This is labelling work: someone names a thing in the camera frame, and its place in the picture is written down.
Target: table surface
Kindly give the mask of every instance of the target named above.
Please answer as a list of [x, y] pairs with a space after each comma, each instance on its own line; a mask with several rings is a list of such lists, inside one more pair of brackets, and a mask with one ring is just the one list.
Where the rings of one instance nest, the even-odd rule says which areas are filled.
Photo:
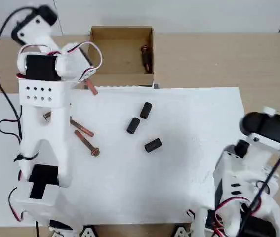
[[[59, 45], [88, 36], [56, 37]], [[9, 38], [0, 42], [0, 78], [5, 90], [17, 92], [15, 73], [19, 46]], [[280, 112], [280, 33], [274, 34], [155, 34], [154, 80], [160, 88], [240, 88], [246, 112], [263, 106]], [[280, 205], [280, 190], [276, 196]], [[99, 236], [167, 237], [174, 225], [99, 226]], [[40, 229], [47, 236], [47, 228]], [[0, 237], [35, 236], [34, 228], [0, 228]]]

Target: open cardboard box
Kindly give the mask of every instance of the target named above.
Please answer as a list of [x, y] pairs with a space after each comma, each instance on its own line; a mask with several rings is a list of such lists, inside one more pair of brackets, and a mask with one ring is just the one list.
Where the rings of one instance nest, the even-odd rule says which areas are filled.
[[[92, 27], [90, 41], [95, 43], [103, 54], [102, 66], [90, 77], [94, 85], [153, 85], [153, 73], [145, 71], [141, 53], [144, 45], [153, 49], [152, 27]], [[95, 66], [98, 65], [99, 55], [92, 46], [89, 46], [88, 56]]]

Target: white wire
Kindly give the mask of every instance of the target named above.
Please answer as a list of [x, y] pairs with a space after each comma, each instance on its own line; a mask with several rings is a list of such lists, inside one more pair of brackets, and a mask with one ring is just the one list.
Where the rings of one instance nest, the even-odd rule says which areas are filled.
[[49, 48], [50, 52], [52, 51], [51, 47], [44, 45], [44, 44], [26, 44], [20, 48], [20, 50], [18, 52], [18, 56], [23, 52], [23, 50], [25, 50], [25, 48], [28, 48], [28, 47], [47, 47], [47, 48]]
[[84, 44], [90, 44], [90, 45], [92, 45], [92, 46], [97, 50], [97, 52], [98, 52], [98, 54], [99, 54], [99, 56], [100, 56], [100, 63], [98, 64], [97, 67], [94, 68], [94, 69], [97, 70], [97, 69], [100, 68], [100, 66], [102, 65], [102, 53], [101, 53], [100, 49], [97, 47], [97, 45], [95, 45], [93, 42], [90, 42], [90, 41], [82, 42], [82, 43], [80, 43], [80, 44], [78, 44], [78, 45], [75, 46], [75, 47], [77, 47], [77, 48], [73, 47], [73, 48], [75, 48], [73, 51], [71, 51], [71, 49], [69, 49], [68, 51], [71, 51], [71, 52], [69, 52], [69, 54], [73, 53], [75, 50], [79, 49], [79, 48], [82, 47]]

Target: black cylinder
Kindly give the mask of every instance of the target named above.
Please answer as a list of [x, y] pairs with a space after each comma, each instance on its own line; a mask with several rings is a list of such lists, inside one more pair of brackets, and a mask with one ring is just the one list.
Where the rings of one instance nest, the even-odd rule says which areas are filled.
[[149, 116], [149, 113], [151, 111], [151, 108], [152, 108], [152, 104], [149, 103], [149, 102], [145, 102], [145, 104], [143, 106], [143, 109], [140, 113], [140, 117], [143, 118], [143, 119], [147, 119], [148, 116]]
[[140, 119], [133, 118], [126, 131], [130, 134], [134, 134], [135, 130], [137, 129], [137, 127], [139, 125], [139, 123], [140, 123]]
[[151, 152], [152, 150], [155, 150], [156, 148], [160, 147], [162, 145], [161, 140], [159, 138], [153, 140], [152, 142], [149, 142], [148, 144], [144, 145], [144, 148], [147, 152]]

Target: white board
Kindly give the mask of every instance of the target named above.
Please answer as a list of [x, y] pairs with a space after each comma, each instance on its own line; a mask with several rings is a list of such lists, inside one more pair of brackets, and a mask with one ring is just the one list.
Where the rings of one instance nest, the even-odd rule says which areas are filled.
[[[10, 97], [17, 105], [18, 96]], [[130, 135], [126, 127], [144, 102], [153, 104], [149, 118]], [[212, 172], [223, 148], [241, 138], [244, 110], [238, 88], [104, 89], [97, 96], [75, 90], [71, 114], [95, 132], [89, 140], [100, 156], [92, 157], [73, 134], [74, 177], [64, 189], [69, 201], [86, 224], [140, 224], [188, 222], [187, 208], [213, 206]], [[13, 114], [0, 95], [0, 120], [8, 118]], [[16, 131], [13, 124], [3, 127]], [[147, 153], [144, 144], [155, 138], [163, 146]], [[0, 226], [33, 224], [30, 218], [17, 223], [7, 205], [17, 184], [17, 153], [15, 138], [0, 133]], [[47, 144], [38, 163], [42, 157], [53, 158]]]

